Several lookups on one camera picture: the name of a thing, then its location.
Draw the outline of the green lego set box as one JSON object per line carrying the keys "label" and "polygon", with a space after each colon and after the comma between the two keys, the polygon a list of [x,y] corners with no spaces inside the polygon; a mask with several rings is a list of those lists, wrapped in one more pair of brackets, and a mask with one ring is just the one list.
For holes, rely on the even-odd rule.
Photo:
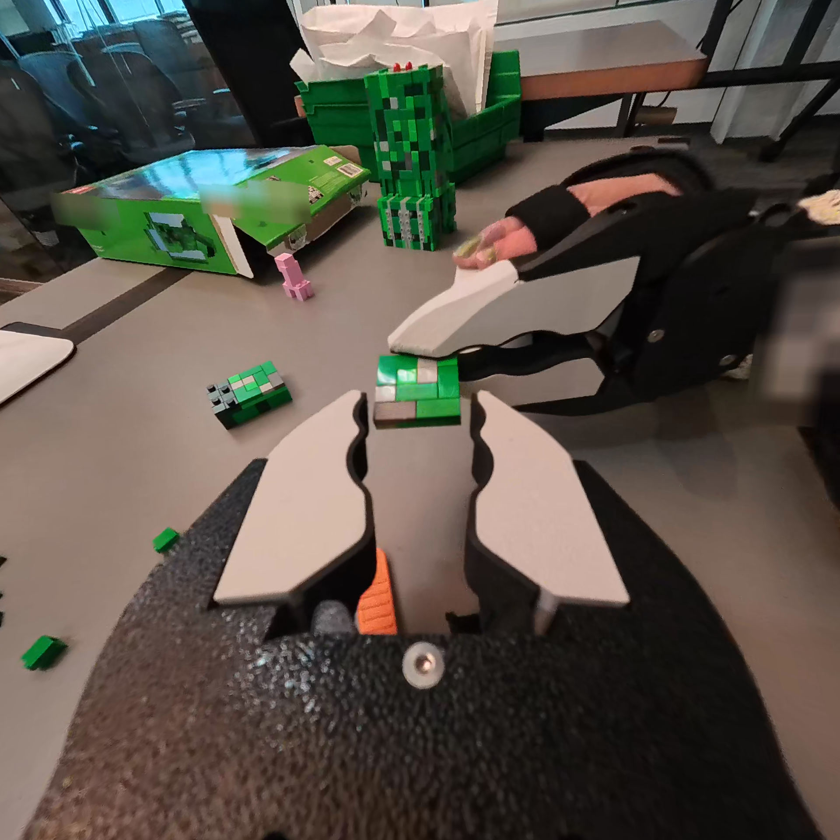
{"label": "green lego set box", "polygon": [[322,144],[190,150],[50,203],[100,258],[256,279],[345,219],[370,179]]}

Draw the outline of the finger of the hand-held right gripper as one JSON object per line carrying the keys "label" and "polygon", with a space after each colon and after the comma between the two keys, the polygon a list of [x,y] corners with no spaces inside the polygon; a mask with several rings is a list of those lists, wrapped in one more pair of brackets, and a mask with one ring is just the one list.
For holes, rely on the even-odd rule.
{"label": "finger of the hand-held right gripper", "polygon": [[597,393],[604,374],[587,341],[513,341],[457,355],[463,396],[488,392],[519,410]]}
{"label": "finger of the hand-held right gripper", "polygon": [[523,280],[509,260],[457,269],[453,285],[424,303],[388,338],[392,352],[449,356],[500,346],[525,333],[585,333],[600,326],[633,287],[639,258]]}

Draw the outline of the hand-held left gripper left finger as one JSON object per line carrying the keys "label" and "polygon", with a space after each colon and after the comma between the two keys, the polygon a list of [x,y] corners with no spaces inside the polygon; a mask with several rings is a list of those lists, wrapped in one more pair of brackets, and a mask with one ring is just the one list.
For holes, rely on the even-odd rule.
{"label": "hand-held left gripper left finger", "polygon": [[276,636],[354,632],[376,573],[368,399],[350,390],[292,429],[266,460],[213,593],[274,606]]}

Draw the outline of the green lego block dark studs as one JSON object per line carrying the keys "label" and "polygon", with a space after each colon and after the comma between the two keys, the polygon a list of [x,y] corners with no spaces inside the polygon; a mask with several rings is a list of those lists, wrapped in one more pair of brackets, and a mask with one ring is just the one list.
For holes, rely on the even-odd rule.
{"label": "green lego block dark studs", "polygon": [[287,384],[270,360],[208,385],[205,394],[216,420],[227,430],[292,401]]}

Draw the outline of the white stand base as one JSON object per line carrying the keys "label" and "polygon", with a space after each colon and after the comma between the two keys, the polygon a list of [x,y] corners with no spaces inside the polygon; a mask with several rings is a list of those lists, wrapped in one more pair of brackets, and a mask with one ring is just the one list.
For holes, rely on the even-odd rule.
{"label": "white stand base", "polygon": [[1,328],[1,405],[43,380],[75,354],[61,330],[25,322]]}

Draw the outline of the pink lego pig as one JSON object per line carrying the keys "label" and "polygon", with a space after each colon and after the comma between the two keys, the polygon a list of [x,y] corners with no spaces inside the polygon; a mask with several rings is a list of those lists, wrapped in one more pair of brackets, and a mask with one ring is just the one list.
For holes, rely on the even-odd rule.
{"label": "pink lego pig", "polygon": [[301,266],[293,254],[277,255],[275,263],[283,277],[282,287],[290,299],[305,301],[314,297],[312,284],[303,275]]}

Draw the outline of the person's right hand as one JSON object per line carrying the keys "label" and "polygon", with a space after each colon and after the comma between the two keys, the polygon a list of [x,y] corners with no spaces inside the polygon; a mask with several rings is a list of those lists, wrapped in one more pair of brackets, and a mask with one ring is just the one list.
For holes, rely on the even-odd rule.
{"label": "person's right hand", "polygon": [[453,254],[455,265],[483,270],[550,249],[606,209],[650,193],[679,196],[681,190],[656,173],[545,187],[462,244]]}

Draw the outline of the orange lego brick separator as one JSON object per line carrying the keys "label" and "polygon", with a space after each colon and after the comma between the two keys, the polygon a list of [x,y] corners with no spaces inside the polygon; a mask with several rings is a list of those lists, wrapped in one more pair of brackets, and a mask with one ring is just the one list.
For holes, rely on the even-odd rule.
{"label": "orange lego brick separator", "polygon": [[376,570],[371,586],[362,594],[355,616],[361,635],[397,635],[396,605],[385,552],[376,550]]}

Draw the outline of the green plastic bin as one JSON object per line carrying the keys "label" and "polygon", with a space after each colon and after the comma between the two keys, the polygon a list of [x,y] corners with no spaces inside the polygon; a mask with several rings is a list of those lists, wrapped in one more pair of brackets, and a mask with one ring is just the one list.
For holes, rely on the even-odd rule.
{"label": "green plastic bin", "polygon": [[[296,87],[313,139],[331,147],[354,146],[362,165],[371,172],[371,180],[378,183],[374,133],[362,79],[310,84],[297,80]],[[504,157],[507,144],[519,136],[521,102],[519,52],[495,51],[486,107],[472,117],[452,122],[452,182],[459,185]]]}

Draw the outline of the green lego creeper figure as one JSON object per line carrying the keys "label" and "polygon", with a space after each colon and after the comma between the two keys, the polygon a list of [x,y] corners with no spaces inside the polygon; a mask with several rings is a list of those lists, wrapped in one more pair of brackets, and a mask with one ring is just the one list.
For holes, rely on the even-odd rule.
{"label": "green lego creeper figure", "polygon": [[435,251],[456,229],[451,121],[442,65],[394,65],[363,78],[381,186],[385,245]]}

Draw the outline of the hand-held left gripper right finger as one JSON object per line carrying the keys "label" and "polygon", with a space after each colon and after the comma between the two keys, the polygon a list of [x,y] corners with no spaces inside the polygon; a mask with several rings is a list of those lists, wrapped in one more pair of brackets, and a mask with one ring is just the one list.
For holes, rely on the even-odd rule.
{"label": "hand-held left gripper right finger", "polygon": [[465,578],[483,634],[546,634],[565,605],[631,601],[568,451],[488,391],[472,395]]}

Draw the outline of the tan background table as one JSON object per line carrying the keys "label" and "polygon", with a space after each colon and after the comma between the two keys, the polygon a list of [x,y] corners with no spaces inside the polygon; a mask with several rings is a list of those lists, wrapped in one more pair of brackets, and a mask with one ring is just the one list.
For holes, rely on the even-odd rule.
{"label": "tan background table", "polygon": [[660,21],[510,38],[519,53],[520,133],[540,142],[550,126],[621,102],[618,137],[630,137],[649,92],[689,90],[710,58]]}

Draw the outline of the green mosaic lego panel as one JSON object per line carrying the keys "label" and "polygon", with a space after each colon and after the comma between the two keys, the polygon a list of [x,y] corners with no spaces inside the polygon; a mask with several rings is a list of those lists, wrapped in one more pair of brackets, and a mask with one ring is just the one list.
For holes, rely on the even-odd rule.
{"label": "green mosaic lego panel", "polygon": [[381,355],[372,416],[377,428],[460,425],[458,361]]}

